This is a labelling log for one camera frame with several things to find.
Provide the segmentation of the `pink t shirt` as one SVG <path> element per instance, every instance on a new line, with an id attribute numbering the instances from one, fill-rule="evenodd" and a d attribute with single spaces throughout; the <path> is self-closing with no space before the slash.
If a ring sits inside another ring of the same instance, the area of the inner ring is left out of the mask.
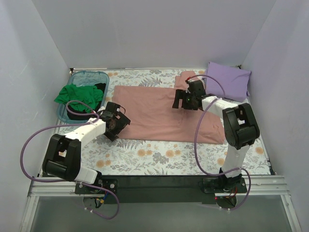
<path id="1" fill-rule="evenodd" d="M 119 138 L 192 143 L 202 111 L 172 105 L 176 90 L 185 90 L 186 78 L 195 74 L 181 72 L 174 78 L 174 87 L 115 86 L 112 102 L 124 107 L 131 121 Z"/>

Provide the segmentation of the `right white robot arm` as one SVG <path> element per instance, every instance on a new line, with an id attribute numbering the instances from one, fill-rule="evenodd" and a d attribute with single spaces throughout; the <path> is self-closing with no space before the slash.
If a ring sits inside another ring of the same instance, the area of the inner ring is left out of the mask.
<path id="1" fill-rule="evenodd" d="M 227 155 L 218 174 L 211 174 L 203 170 L 209 177 L 204 180 L 205 188 L 212 191 L 229 192 L 237 190 L 243 185 L 242 171 L 245 156 L 260 136 L 260 130 L 252 107 L 248 103 L 234 104 L 217 96 L 207 94 L 203 81 L 186 80 L 186 90 L 177 89 L 173 108 L 185 110 L 202 110 L 202 115 L 213 113 L 223 120 L 225 139 L 228 143 Z"/>

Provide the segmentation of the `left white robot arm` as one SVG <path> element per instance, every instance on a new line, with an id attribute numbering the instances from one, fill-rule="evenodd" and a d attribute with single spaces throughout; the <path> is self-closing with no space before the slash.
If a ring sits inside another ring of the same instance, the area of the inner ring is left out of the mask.
<path id="1" fill-rule="evenodd" d="M 64 135 L 54 134 L 44 157 L 42 171 L 66 181 L 84 182 L 90 192 L 100 192 L 103 187 L 99 179 L 101 173 L 82 166 L 82 148 L 100 135 L 112 142 L 118 139 L 119 133 L 130 124 L 130 119 L 121 112 L 121 108 L 121 105 L 109 101 L 85 125 Z"/>

